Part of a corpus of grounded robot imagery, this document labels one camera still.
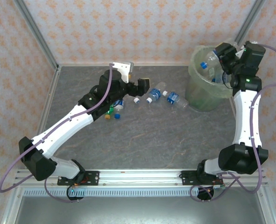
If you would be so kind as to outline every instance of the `gray stone surface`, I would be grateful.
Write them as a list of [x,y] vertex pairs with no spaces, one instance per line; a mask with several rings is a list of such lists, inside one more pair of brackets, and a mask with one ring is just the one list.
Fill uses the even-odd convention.
[[[66,115],[108,67],[63,67],[46,128]],[[168,90],[184,97],[185,66],[136,66],[131,80],[149,77],[151,87],[164,81]],[[102,116],[64,143],[55,156],[76,159],[86,169],[196,168],[203,159],[213,159],[234,138],[235,120],[229,104],[214,111],[197,112],[173,108],[164,98],[147,104],[125,96],[120,120]]]

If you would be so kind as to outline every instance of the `wall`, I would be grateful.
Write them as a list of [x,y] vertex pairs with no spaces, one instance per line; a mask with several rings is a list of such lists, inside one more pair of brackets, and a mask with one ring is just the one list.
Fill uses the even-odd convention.
[[[265,3],[247,36],[248,39],[276,48],[276,0],[268,0]],[[276,53],[267,50],[258,76],[262,79],[263,86],[276,83]],[[276,88],[262,96],[259,118],[262,144],[269,150],[269,159],[264,169],[276,195]]]
[[58,63],[188,63],[235,37],[254,0],[25,0]]
[[[19,139],[36,134],[53,72],[13,0],[0,0],[0,178]],[[0,219],[8,196],[0,194]]]

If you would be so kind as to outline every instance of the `blue bottle cap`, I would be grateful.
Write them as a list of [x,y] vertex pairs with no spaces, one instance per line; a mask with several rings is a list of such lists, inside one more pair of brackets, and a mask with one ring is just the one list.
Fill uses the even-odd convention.
[[116,119],[119,119],[119,118],[120,118],[120,114],[116,113],[116,114],[114,115],[114,117],[115,117]]
[[201,62],[200,65],[203,69],[207,68],[207,63],[206,62]]

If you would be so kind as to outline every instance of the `trash bin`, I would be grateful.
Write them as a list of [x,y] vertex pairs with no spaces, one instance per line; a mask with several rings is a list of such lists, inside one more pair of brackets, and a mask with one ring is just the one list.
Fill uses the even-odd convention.
[[200,63],[207,53],[213,50],[214,46],[197,46],[192,53],[191,62],[188,68],[188,84],[185,89],[185,98],[189,101],[190,107],[202,112],[212,111],[225,98],[232,96],[232,89],[228,89],[223,83],[214,83],[201,74],[203,69]]

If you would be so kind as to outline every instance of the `water bottle label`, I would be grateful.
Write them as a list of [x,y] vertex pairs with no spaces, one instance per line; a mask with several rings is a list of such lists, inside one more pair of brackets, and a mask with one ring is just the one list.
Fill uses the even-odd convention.
[[178,95],[175,92],[171,92],[167,98],[167,101],[170,102],[171,104],[174,104],[174,101],[176,100],[177,97]]
[[124,106],[124,100],[117,100],[114,104],[113,107],[117,106],[117,105],[121,105],[122,107]]
[[209,77],[214,77],[214,68],[209,69]]
[[155,88],[153,88],[149,92],[149,94],[153,95],[156,98],[156,100],[158,100],[161,97],[161,92],[159,90],[155,89]]

